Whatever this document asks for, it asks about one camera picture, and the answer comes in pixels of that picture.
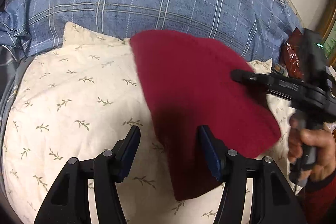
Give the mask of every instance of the red plastic bag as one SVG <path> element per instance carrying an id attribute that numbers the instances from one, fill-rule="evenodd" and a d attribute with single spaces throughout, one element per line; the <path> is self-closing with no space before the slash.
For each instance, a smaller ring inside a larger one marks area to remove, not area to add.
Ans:
<path id="1" fill-rule="evenodd" d="M 281 48 L 281 58 L 287 68 L 288 76 L 300 79 L 303 78 L 303 73 L 300 70 L 300 60 L 297 50 L 301 38 L 302 33 L 296 28 Z"/>

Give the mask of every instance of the black device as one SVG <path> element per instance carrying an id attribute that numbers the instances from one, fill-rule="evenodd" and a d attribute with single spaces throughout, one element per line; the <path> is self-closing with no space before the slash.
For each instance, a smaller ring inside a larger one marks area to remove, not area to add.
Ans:
<path id="1" fill-rule="evenodd" d="M 248 159 L 228 149 L 208 126 L 197 128 L 197 138 L 212 175 L 226 182 L 214 224 L 240 224 L 246 179 L 253 178 L 250 224 L 306 224 L 292 189 L 271 157 Z M 68 160 L 48 191 L 34 224 L 91 224 L 87 179 L 94 179 L 100 224 L 126 224 L 115 183 L 130 171 L 140 142 L 132 126 L 124 140 L 91 160 Z"/>
<path id="2" fill-rule="evenodd" d="M 296 196 L 271 157 L 245 158 L 216 139 L 208 126 L 200 126 L 197 131 L 211 174 L 225 182 L 213 224 L 241 223 L 247 178 L 253 178 L 249 224 L 307 223 Z"/>
<path id="3" fill-rule="evenodd" d="M 326 66 L 323 48 L 317 44 L 320 35 L 305 30 L 299 43 L 298 55 L 304 81 L 276 74 L 257 74 L 243 70 L 231 72 L 231 78 L 246 86 L 258 85 L 269 94 L 291 101 L 301 128 L 322 129 L 324 122 L 336 121 L 336 99 L 331 95 L 332 76 Z M 310 170 L 316 162 L 316 147 L 303 144 L 303 155 L 291 164 L 289 179 L 299 186 L 307 180 L 299 181 L 302 171 Z"/>
<path id="4" fill-rule="evenodd" d="M 70 158 L 55 179 L 34 224 L 90 224 L 87 180 L 94 179 L 100 224 L 126 224 L 116 185 L 131 169 L 140 143 L 140 129 L 132 126 L 124 140 L 95 159 Z"/>

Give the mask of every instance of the blue gripper pad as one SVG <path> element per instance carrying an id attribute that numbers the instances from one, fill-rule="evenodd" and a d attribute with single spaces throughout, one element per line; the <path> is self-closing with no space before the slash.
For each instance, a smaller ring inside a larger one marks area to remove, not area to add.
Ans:
<path id="1" fill-rule="evenodd" d="M 221 170 L 224 168 L 224 166 L 221 166 L 222 160 L 219 158 L 215 147 L 213 146 L 213 141 L 216 141 L 216 139 L 212 135 L 208 126 L 199 126 L 198 136 L 212 176 L 215 177 L 217 181 L 221 181 Z"/>
<path id="2" fill-rule="evenodd" d="M 126 138 L 121 141 L 121 146 L 116 152 L 115 159 L 119 162 L 119 172 L 116 176 L 123 181 L 128 176 L 135 154 L 140 143 L 140 129 L 132 126 Z"/>

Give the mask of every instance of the black plastic bracket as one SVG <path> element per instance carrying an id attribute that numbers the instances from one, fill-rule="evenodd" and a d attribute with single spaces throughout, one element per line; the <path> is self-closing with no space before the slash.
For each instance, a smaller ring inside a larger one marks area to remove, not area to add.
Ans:
<path id="1" fill-rule="evenodd" d="M 271 157 L 245 158 L 216 139 L 208 126 L 197 131 L 211 174 L 226 182 L 214 224 L 241 223 L 247 178 L 253 178 L 250 224 L 306 224 L 296 196 Z"/>
<path id="2" fill-rule="evenodd" d="M 94 179 L 100 224 L 126 224 L 115 183 L 128 176 L 140 143 L 140 129 L 132 126 L 124 140 L 95 159 L 70 158 L 55 179 L 34 224 L 91 224 L 87 179 Z"/>

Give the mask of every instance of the red sleeve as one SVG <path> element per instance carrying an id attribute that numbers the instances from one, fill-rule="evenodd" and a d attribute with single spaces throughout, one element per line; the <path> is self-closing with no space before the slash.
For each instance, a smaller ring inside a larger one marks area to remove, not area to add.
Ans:
<path id="1" fill-rule="evenodd" d="M 308 224 L 318 224 L 336 199 L 336 171 L 324 181 L 308 182 L 303 210 Z"/>

